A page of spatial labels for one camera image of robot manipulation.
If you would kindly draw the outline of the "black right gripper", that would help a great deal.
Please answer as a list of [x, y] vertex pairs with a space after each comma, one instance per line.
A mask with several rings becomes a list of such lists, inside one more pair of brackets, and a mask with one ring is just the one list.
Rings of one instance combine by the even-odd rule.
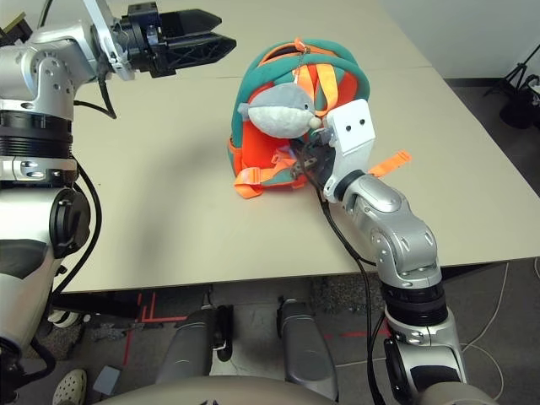
[[300, 155], [300, 165], [294, 165], [290, 174], [293, 179], [308, 179], [316, 186], [325, 186], [332, 174], [336, 151], [329, 144], [291, 141], [295, 155]]

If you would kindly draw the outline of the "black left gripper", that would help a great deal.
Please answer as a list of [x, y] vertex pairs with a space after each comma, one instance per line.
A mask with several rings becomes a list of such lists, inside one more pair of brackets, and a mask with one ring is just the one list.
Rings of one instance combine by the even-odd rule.
[[132, 69], [162, 78], [231, 53], [237, 42], [213, 32], [220, 24], [219, 16], [198, 8], [159, 14], [156, 2], [146, 2], [128, 6], [119, 33]]

